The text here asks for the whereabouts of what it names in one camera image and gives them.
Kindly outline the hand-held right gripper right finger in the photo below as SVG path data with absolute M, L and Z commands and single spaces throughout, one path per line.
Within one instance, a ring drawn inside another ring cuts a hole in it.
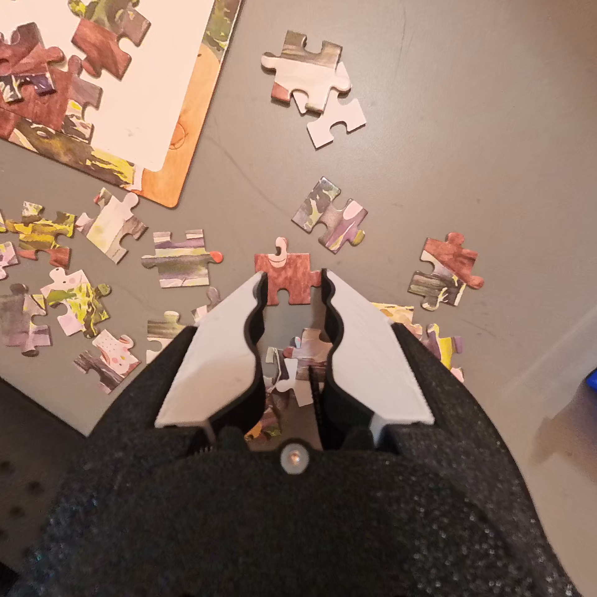
M 395 324 L 331 270 L 321 273 L 325 332 L 332 341 L 326 363 L 324 411 L 344 433 L 366 427 L 374 443 L 393 424 L 433 425 L 432 414 Z

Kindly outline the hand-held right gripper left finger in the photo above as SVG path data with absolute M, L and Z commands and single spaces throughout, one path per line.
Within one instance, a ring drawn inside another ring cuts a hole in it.
M 161 428 L 227 426 L 244 434 L 261 419 L 266 391 L 257 342 L 265 331 L 267 274 L 255 273 L 199 321 L 155 419 Z

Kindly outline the red-tipped grey striped puzzle piece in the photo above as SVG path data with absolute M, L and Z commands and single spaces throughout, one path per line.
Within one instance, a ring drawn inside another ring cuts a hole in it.
M 222 253 L 205 249 L 202 229 L 187 230 L 185 235 L 184 242 L 175 243 L 171 232 L 154 232 L 155 253 L 141 257 L 144 268 L 157 268 L 162 288 L 208 286 L 208 265 L 223 261 Z

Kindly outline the brown puzzle piece pink mark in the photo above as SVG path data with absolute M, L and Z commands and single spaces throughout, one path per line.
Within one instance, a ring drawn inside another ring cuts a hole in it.
M 258 253 L 254 256 L 256 272 L 267 274 L 267 305 L 279 305 L 278 292 L 288 292 L 288 304 L 311 303 L 311 287 L 321 286 L 321 272 L 310 268 L 309 253 L 288 252 L 288 240 L 277 237 L 276 254 Z

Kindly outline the pile of puzzle pieces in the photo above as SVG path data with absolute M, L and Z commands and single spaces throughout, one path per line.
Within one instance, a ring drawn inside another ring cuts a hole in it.
M 304 48 L 306 37 L 296 32 L 288 31 L 287 39 L 280 56 L 275 56 L 271 53 L 265 53 L 261 58 L 262 66 L 270 71 L 276 71 L 275 82 L 272 88 L 272 98 L 280 102 L 288 102 L 291 96 L 295 96 L 297 106 L 300 106 L 303 111 L 309 110 L 322 113 L 322 116 L 317 122 L 309 123 L 310 133 L 312 132 L 312 140 L 317 141 L 315 133 L 329 132 L 330 127 L 336 122 L 344 122 L 347 125 L 352 125 L 352 113 L 350 118 L 342 120 L 340 113 L 333 116 L 331 121 L 327 121 L 328 116 L 332 116 L 332 108 L 357 108 L 355 126 L 360 126 L 365 123 L 359 121 L 362 113 L 358 106 L 358 102 L 354 105 L 337 105 L 336 92 L 346 92 L 350 88 L 350 79 L 347 76 L 344 65 L 339 63 L 339 55 L 341 54 L 341 47 L 328 42 L 323 43 L 321 52 L 319 54 L 312 54 L 307 52 Z M 299 210 L 297 213 L 298 220 L 294 219 L 299 226 L 305 226 L 305 230 L 309 230 L 311 226 L 317 224 L 319 220 L 323 223 L 331 225 L 329 232 L 332 232 L 331 244 L 322 237 L 323 243 L 327 247 L 331 247 L 332 252 L 337 252 L 345 242 L 353 245 L 360 243 L 362 240 L 362 230 L 357 230 L 361 222 L 361 216 L 366 215 L 366 211 L 359 211 L 361 206 L 357 203 L 349 202 L 346 205 L 344 212 L 337 212 L 339 220 L 333 223 L 328 216 L 333 216 L 332 209 L 334 198 L 333 193 L 330 195 L 328 191 L 333 189 L 328 184 L 329 181 L 321 180 L 325 183 L 323 187 L 314 192 L 319 195 L 317 197 L 323 198 L 324 203 L 320 205 L 318 198 L 311 198 L 307 201 L 306 212 Z M 63 326 L 65 333 L 70 334 L 79 331 L 86 333 L 95 333 L 95 319 L 92 316 L 100 316 L 100 290 L 89 286 L 88 280 L 84 280 L 83 273 L 75 272 L 67 275 L 64 268 L 69 262 L 68 247 L 46 247 L 42 244 L 50 244 L 55 240 L 56 234 L 71 235 L 73 228 L 77 228 L 81 233 L 85 233 L 90 241 L 100 248 L 110 259 L 118 263 L 126 251 L 122 251 L 121 240 L 124 235 L 132 235 L 138 238 L 143 235 L 146 229 L 145 225 L 141 223 L 134 215 L 131 214 L 132 207 L 138 204 L 138 196 L 130 192 L 123 201 L 119 201 L 112 197 L 109 193 L 106 194 L 105 189 L 103 194 L 95 198 L 95 202 L 101 204 L 101 213 L 98 218 L 89 219 L 83 213 L 76 225 L 73 216 L 70 214 L 61 213 L 57 216 L 61 218 L 58 223 L 42 223 L 39 220 L 39 213 L 41 206 L 33 205 L 31 203 L 24 203 L 23 219 L 28 219 L 27 223 L 23 223 L 25 229 L 17 230 L 13 228 L 12 224 L 6 222 L 8 228 L 13 232 L 29 235 L 29 240 L 23 240 L 19 253 L 26 257 L 26 253 L 31 253 L 32 258 L 35 258 L 35 252 L 43 250 L 52 254 L 52 263 L 56 266 L 50 272 L 53 285 L 45 287 L 43 297 L 48 303 L 69 303 L 66 319 L 64 317 L 61 321 L 66 322 L 66 327 Z M 429 244 L 423 251 L 422 257 L 429 258 L 430 261 L 436 261 L 436 265 L 454 265 L 456 261 L 448 264 L 444 261 L 444 257 L 448 257 L 448 249 L 456 250 L 456 244 L 461 243 L 464 237 L 456 233 L 451 233 L 446 237 L 446 242 L 430 240 Z M 439 359 L 444 366 L 451 370 L 451 373 L 463 381 L 462 370 L 458 368 L 450 368 L 452 355 L 454 352 L 461 350 L 461 338 L 449 337 L 446 339 L 437 336 L 439 328 L 434 325 L 427 327 L 428 339 L 423 341 L 427 349 Z M 316 389 L 318 388 L 319 379 L 318 371 L 321 369 L 320 365 L 323 363 L 323 371 L 325 374 L 326 360 L 332 344 L 325 343 L 319 340 L 317 330 L 305 329 L 302 337 L 299 339 L 300 344 L 290 346 L 284 351 L 284 358 L 286 359 L 288 367 L 292 365 L 293 371 L 296 371 L 296 366 L 299 362 L 299 369 L 304 370 L 300 373 L 300 380 L 305 379 L 306 384 L 306 399 L 307 403 L 311 403 L 311 390 L 309 385 L 309 375 L 315 375 Z M 102 358 L 97 362 L 91 358 L 92 355 L 83 353 L 80 355 L 75 365 L 83 372 L 88 368 L 97 370 L 104 383 L 104 389 L 109 393 L 112 391 L 114 385 L 118 385 L 121 378 L 126 377 L 138 364 L 138 360 L 132 356 L 129 358 L 128 348 L 131 345 L 130 338 L 122 337 L 116 341 L 107 331 L 102 331 L 95 337 L 94 346 L 97 346 L 102 351 Z

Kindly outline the lion puzzle tray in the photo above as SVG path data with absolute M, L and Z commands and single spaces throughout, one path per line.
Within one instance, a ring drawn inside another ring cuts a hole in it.
M 1 34 L 34 22 L 44 45 L 85 54 L 71 38 L 79 18 L 68 1 L 1 1 Z M 2 114 L 1 139 L 103 182 L 174 208 L 195 153 L 242 1 L 140 1 L 151 22 L 140 46 L 121 39 L 131 56 L 121 80 L 106 70 L 81 79 L 102 88 L 99 108 L 87 107 L 90 143 L 13 114 Z

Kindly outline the assembled brown trunk pieces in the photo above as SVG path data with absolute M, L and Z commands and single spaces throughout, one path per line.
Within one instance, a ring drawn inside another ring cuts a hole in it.
M 49 70 L 56 85 L 52 94 L 38 96 L 33 86 L 23 86 L 23 100 L 6 104 L 1 96 L 2 114 L 23 117 L 52 130 L 62 132 L 80 141 L 90 143 L 94 125 L 86 121 L 85 110 L 91 106 L 99 108 L 103 90 L 100 86 L 81 79 L 82 60 L 70 56 L 66 70 L 49 64 Z

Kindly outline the brown trunk puzzle piece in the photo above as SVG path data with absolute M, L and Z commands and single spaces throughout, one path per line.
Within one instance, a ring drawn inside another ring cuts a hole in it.
M 64 52 L 45 47 L 35 22 L 16 27 L 10 41 L 1 34 L 1 95 L 6 104 L 23 100 L 21 88 L 33 86 L 38 96 L 56 91 L 50 63 L 64 61 Z

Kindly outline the grey desk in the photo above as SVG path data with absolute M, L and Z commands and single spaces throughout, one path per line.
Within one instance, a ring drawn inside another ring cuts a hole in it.
M 322 113 L 272 98 L 261 58 L 288 31 L 341 47 L 337 105 L 365 123 L 332 108 L 352 125 L 313 141 Z M 366 211 L 337 252 L 325 220 L 293 221 L 322 179 L 333 223 Z M 1 141 L 6 220 L 25 200 L 93 219 L 99 186 L 129 191 Z M 243 1 L 178 204 L 137 195 L 148 231 L 120 265 L 71 238 L 69 273 L 108 286 L 98 332 L 144 356 L 150 317 L 205 298 L 142 266 L 152 233 L 202 229 L 223 300 L 285 237 L 417 339 L 396 331 L 435 423 L 342 432 L 323 363 L 307 403 L 284 351 L 305 329 L 332 344 L 321 286 L 265 306 L 265 410 L 215 439 L 154 426 L 195 325 L 109 396 L 48 307 L 53 345 L 2 347 L 1 379 L 86 440 L 11 596 L 596 596 L 596 1 Z M 422 257 L 451 233 L 455 267 Z

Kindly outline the black perforated board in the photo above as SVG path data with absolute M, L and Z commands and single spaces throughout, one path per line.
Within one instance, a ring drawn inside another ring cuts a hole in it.
M 1 379 L 1 596 L 25 569 L 85 440 Z

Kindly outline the brown and green puzzle piece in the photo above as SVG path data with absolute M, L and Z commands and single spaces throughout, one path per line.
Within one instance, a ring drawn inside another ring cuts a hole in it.
M 85 54 L 83 68 L 98 78 L 102 70 L 121 80 L 131 56 L 119 47 L 121 39 L 140 46 L 151 22 L 138 10 L 139 1 L 68 1 L 79 18 L 72 44 Z

